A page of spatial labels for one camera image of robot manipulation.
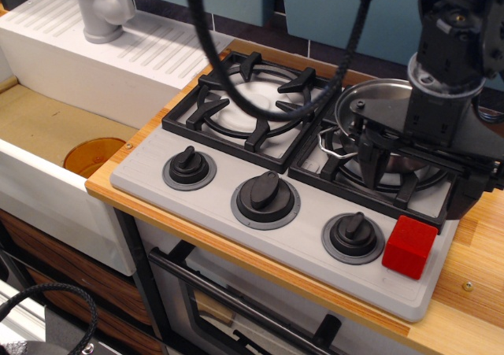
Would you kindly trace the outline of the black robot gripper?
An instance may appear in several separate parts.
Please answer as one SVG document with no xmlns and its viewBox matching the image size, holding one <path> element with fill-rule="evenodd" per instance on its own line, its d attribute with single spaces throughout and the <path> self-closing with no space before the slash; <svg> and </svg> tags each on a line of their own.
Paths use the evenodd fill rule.
<svg viewBox="0 0 504 355">
<path fill-rule="evenodd" d="M 447 219 L 460 220 L 498 182 L 498 135 L 486 128 L 473 107 L 484 78 L 444 83 L 426 71 L 409 72 L 412 87 L 404 127 L 397 134 L 402 156 L 454 173 Z M 358 141 L 358 163 L 364 184 L 375 190 L 388 165 L 388 150 L 365 129 Z"/>
</svg>

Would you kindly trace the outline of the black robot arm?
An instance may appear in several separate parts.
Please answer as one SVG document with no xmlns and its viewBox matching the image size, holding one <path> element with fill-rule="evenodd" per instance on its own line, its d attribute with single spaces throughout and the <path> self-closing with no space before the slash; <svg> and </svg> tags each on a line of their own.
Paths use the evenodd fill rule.
<svg viewBox="0 0 504 355">
<path fill-rule="evenodd" d="M 408 64 L 409 97 L 363 98 L 351 114 L 365 185 L 375 188 L 392 154 L 446 171 L 447 219 L 462 218 L 503 186 L 502 116 L 480 111 L 487 80 L 503 73 L 503 0 L 419 0 L 422 32 Z"/>
</svg>

